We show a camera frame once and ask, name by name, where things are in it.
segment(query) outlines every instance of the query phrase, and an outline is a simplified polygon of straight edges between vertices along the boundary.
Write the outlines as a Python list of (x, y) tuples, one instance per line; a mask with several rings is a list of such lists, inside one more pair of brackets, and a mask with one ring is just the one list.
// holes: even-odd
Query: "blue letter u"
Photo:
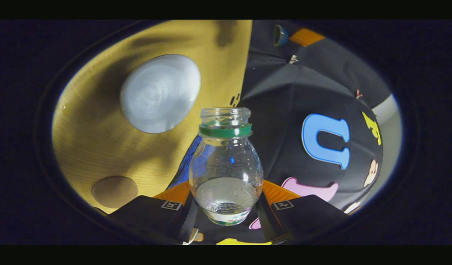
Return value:
[(347, 122), (340, 121), (321, 114), (310, 114), (303, 122), (301, 139), (306, 152), (314, 159), (339, 164), (345, 170), (350, 162), (350, 151), (345, 147), (342, 151), (324, 148), (317, 142), (319, 131), (335, 134), (345, 142), (350, 140), (350, 130)]

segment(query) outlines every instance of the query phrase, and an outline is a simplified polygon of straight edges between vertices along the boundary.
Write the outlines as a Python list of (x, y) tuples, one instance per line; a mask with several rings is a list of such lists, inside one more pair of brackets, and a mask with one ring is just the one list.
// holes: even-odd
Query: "green rim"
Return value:
[(216, 137), (216, 138), (232, 138), (249, 136), (252, 131), (252, 124), (244, 124), (239, 128), (234, 129), (212, 129), (205, 125), (199, 126), (199, 133), (204, 136)]

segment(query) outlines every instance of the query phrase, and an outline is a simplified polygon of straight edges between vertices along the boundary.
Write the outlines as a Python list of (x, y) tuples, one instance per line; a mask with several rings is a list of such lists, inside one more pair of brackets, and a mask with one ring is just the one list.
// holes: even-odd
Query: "clear liquid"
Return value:
[(221, 177), (202, 183), (195, 199), (213, 223), (231, 226), (245, 220), (260, 192), (239, 178)]

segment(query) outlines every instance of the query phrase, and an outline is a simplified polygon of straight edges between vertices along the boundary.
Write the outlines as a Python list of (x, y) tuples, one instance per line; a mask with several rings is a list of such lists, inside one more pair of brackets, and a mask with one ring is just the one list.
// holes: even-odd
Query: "pink logo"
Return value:
[[(308, 195), (316, 195), (325, 201), (330, 201), (337, 192), (339, 184), (333, 183), (329, 187), (306, 186), (299, 184), (298, 179), (291, 177), (286, 179), (281, 185), (281, 187), (286, 188), (287, 190), (296, 193), (301, 197)], [(253, 221), (249, 226), (249, 229), (260, 229), (260, 228), (261, 225), (260, 220), (258, 218), (255, 221)]]

